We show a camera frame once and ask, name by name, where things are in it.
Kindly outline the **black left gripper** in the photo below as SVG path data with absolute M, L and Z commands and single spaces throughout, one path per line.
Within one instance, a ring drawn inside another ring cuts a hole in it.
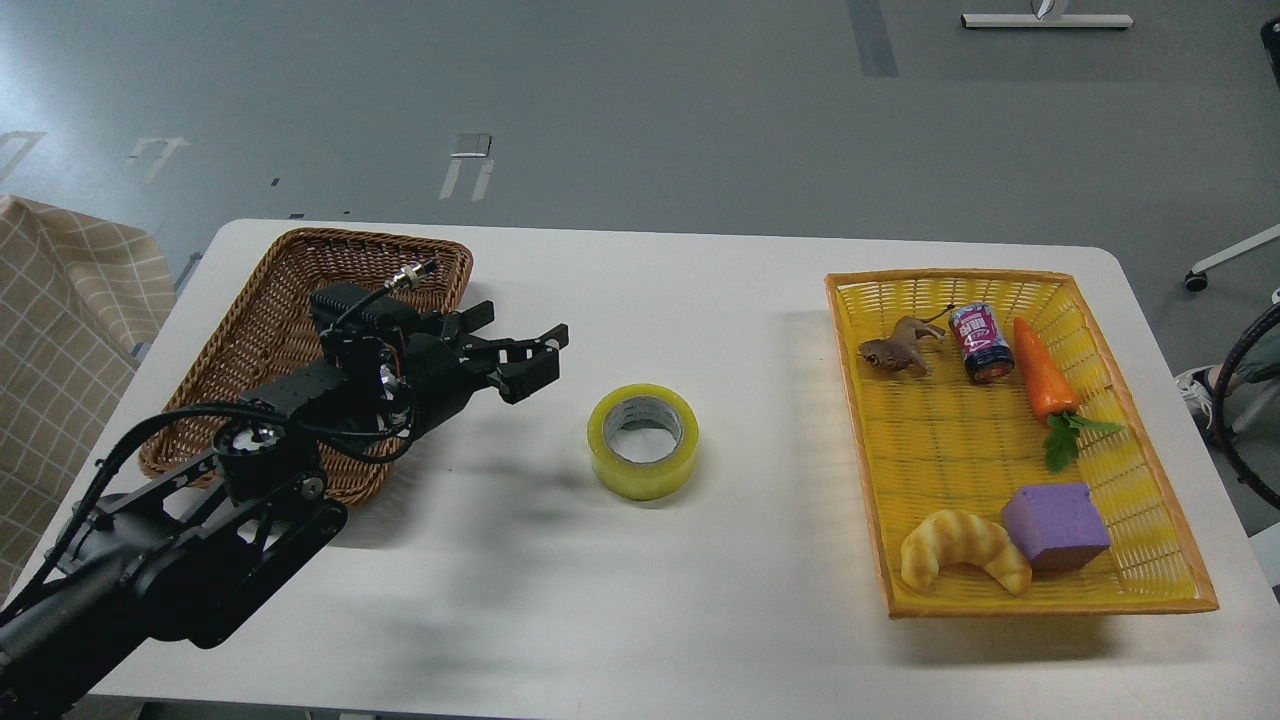
M 435 334 L 415 332 L 404 346 L 404 382 L 416 441 L 461 413 L 472 395 L 493 387 L 507 404 L 518 404 L 561 378 L 561 351 L 570 328 L 561 323 L 532 340 L 483 340 L 472 333 L 495 319 L 492 300 L 435 318 Z M 453 345 L 447 341 L 458 341 Z

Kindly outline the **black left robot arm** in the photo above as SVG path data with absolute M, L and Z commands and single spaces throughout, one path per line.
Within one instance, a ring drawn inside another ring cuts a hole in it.
M 40 569 L 3 610 L 3 716 L 59 719 L 142 643 L 219 646 L 344 528 L 323 448 L 365 466 L 494 388 L 557 380 L 570 331 L 484 340 L 494 306 L 397 301 L 436 260 L 375 290 L 310 296 L 321 357 L 244 392 L 147 418 L 97 464 Z

